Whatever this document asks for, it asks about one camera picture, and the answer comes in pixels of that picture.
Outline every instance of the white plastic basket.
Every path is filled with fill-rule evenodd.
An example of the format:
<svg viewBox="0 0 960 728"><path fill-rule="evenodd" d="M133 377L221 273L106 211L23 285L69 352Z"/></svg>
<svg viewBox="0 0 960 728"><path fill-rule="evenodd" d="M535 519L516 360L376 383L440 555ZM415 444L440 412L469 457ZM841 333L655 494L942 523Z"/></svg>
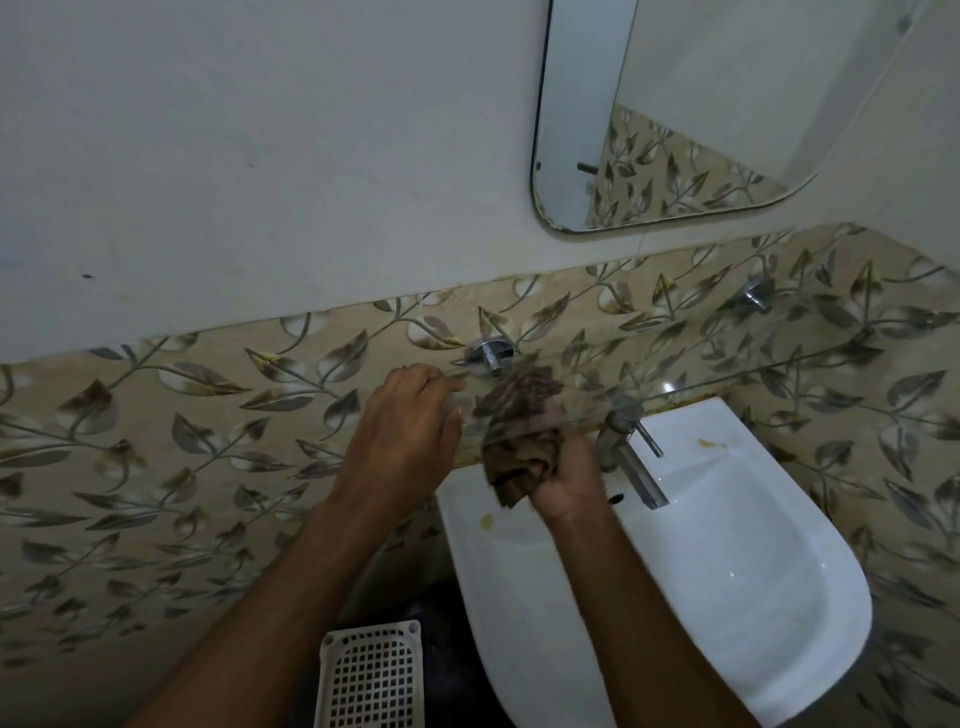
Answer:
<svg viewBox="0 0 960 728"><path fill-rule="evenodd" d="M420 623L327 633L315 728L424 728Z"/></svg>

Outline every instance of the mirror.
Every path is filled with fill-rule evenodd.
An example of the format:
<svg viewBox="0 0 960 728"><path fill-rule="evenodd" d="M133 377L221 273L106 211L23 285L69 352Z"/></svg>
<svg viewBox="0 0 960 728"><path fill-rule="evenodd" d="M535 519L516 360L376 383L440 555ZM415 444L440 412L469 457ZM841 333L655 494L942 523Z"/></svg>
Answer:
<svg viewBox="0 0 960 728"><path fill-rule="evenodd" d="M770 205L864 108L918 0L553 0L539 214L599 231Z"/></svg>

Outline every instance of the white sink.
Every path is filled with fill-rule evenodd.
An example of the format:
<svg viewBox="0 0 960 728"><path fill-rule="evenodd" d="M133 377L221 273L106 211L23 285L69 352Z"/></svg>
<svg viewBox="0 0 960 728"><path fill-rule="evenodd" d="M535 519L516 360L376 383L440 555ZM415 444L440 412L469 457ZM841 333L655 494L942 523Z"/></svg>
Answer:
<svg viewBox="0 0 960 728"><path fill-rule="evenodd" d="M631 444L670 503L620 473L614 510L690 637L762 726L795 716L859 655L872 605L843 538L722 400L643 420ZM479 466L437 493L484 668L518 728L614 726L560 557L529 501L501 509Z"/></svg>

